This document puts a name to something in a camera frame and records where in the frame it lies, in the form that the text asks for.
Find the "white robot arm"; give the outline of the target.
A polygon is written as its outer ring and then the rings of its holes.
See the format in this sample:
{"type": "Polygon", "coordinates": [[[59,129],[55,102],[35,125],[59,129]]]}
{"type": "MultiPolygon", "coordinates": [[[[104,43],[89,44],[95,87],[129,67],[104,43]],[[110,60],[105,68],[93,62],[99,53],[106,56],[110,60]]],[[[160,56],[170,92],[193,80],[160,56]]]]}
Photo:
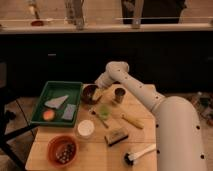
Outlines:
{"type": "Polygon", "coordinates": [[[112,61],[95,84],[121,83],[156,119],[157,171],[207,171],[200,121],[195,107],[179,96],[165,97],[128,74],[129,65],[112,61]]]}

